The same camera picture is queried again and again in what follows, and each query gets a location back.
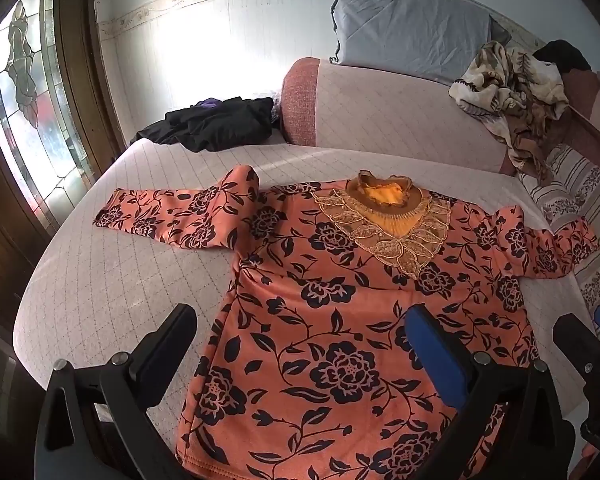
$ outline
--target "pillow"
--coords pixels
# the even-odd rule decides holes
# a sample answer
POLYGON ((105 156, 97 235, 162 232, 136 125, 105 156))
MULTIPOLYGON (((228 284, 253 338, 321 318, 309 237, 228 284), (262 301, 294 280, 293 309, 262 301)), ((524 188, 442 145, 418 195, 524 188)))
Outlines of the pillow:
POLYGON ((466 0, 335 0, 331 62, 445 84, 490 41, 491 17, 466 0))

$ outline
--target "black rose print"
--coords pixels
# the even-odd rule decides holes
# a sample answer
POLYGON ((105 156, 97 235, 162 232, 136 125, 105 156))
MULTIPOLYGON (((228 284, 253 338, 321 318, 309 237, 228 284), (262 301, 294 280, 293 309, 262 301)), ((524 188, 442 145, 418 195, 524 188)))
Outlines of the black rose print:
POLYGON ((555 272, 558 270, 558 264, 555 261, 554 252, 551 249, 543 249, 538 246, 538 259, 536 260, 538 268, 545 272, 555 272))
POLYGON ((320 308, 323 305, 333 303, 349 303, 351 297, 355 294, 356 287, 345 285, 344 277, 333 278, 329 282, 309 282, 307 283, 300 297, 307 302, 311 308, 320 308))
POLYGON ((436 292, 445 298, 451 296, 451 289, 454 288, 456 280, 451 277, 451 274, 440 270, 433 262, 429 262, 420 276, 415 281, 416 290, 423 293, 425 296, 430 296, 436 292))
POLYGON ((384 480, 407 480, 424 462, 437 441, 438 434, 434 431, 404 434, 393 447, 375 453, 369 468, 384 475, 384 480))
POLYGON ((481 223, 478 227, 474 227, 474 233, 478 245, 484 251, 488 251, 492 246, 498 244, 496 229, 494 228, 489 229, 485 224, 481 223))
POLYGON ((501 276, 496 282, 496 296, 502 301, 507 312, 515 312, 523 305, 522 291, 517 278, 501 276))
POLYGON ((266 238, 281 220, 287 220, 286 215, 282 211, 276 211, 270 205, 266 205, 250 219, 251 235, 256 240, 266 238))
POLYGON ((585 258, 591 256, 591 246, 587 244, 574 244, 573 246, 573 261, 579 264, 585 258))
POLYGON ((309 237, 309 243, 316 251, 327 249, 334 256, 356 248, 355 243, 331 222, 318 222, 315 225, 315 234, 309 237))
POLYGON ((407 336, 404 333, 404 325, 401 323, 400 326, 395 330, 395 343, 409 354, 409 360, 411 361, 411 368, 414 370, 422 370, 422 363, 418 359, 415 350, 411 347, 407 341, 407 336))
POLYGON ((218 186, 211 186, 204 191, 197 193, 189 204, 189 211, 196 215, 203 215, 209 207, 209 202, 211 202, 217 194, 218 186))
POLYGON ((155 216, 136 220, 136 222, 131 227, 131 234, 148 236, 149 238, 155 239, 155 230, 157 228, 158 223, 162 223, 162 221, 156 222, 155 216))
POLYGON ((511 244, 511 254, 516 258, 522 258, 526 251, 525 225, 518 222, 518 225, 505 234, 504 237, 511 244))
POLYGON ((193 233, 187 233, 180 241, 184 249, 200 249, 206 247, 216 236, 216 229, 211 218, 205 218, 193 233))
POLYGON ((275 189, 285 195, 302 194, 304 198, 312 198, 311 192, 320 189, 320 182, 303 182, 302 184, 277 186, 275 189))
POLYGON ((380 384, 371 352, 357 350, 349 341, 331 343, 324 360, 309 372, 316 387, 330 390, 338 404, 357 402, 363 392, 380 384))
POLYGON ((196 407, 196 417, 214 426, 225 415, 241 415, 245 412, 247 396, 234 386, 231 372, 214 366, 206 378, 205 386, 196 407))
POLYGON ((122 218, 122 209, 120 205, 115 205, 110 209, 103 209, 98 213, 93 220, 93 224, 97 227, 106 227, 119 221, 122 218))

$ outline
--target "bed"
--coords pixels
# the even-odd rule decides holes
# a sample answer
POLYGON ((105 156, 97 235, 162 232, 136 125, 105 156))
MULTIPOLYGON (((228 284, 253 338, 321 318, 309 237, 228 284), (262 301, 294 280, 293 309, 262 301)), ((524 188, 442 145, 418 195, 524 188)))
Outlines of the bed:
MULTIPOLYGON (((520 204, 532 228, 548 228, 541 211, 516 178, 430 160, 360 151, 298 146, 275 137, 268 145, 219 153, 192 153, 180 145, 135 142, 71 213, 40 260, 22 298, 14 327, 18 358, 42 386, 52 364, 102 364, 118 350, 132 350, 177 303, 198 313, 198 333, 164 399, 149 410, 171 444, 187 383, 208 341, 210 324, 229 278, 230 254, 186 251, 148 238, 95 228, 91 221, 117 187, 202 188, 236 164, 253 166, 261 187, 307 180, 336 180, 367 169, 406 174, 415 183, 475 202, 486 210, 520 204)), ((558 280, 521 280, 539 352, 550 366, 560 405, 570 412, 582 400, 582 380, 552 344, 558 316, 573 312, 592 323, 573 274, 558 280)))

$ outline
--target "black clothing pile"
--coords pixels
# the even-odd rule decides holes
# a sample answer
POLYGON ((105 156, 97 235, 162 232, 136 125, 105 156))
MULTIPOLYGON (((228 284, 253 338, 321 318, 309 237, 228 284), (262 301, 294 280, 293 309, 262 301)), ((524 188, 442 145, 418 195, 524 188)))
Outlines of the black clothing pile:
POLYGON ((591 70, 591 66, 582 55, 581 51, 565 40, 550 41, 544 47, 534 52, 538 61, 555 63, 560 74, 566 74, 574 68, 578 70, 591 70))
POLYGON ((219 152, 235 146, 260 144, 271 135, 273 99, 234 97, 212 107, 197 104, 168 112, 163 121, 136 133, 132 143, 149 139, 155 144, 180 143, 192 152, 219 152))

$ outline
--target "leaded glass design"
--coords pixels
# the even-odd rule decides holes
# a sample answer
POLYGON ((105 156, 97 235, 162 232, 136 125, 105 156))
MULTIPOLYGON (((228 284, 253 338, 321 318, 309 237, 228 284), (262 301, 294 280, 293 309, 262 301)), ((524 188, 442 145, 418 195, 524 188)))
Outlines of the leaded glass design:
POLYGON ((0 148, 51 234, 94 183, 62 86, 53 2, 19 0, 0 24, 0 148))

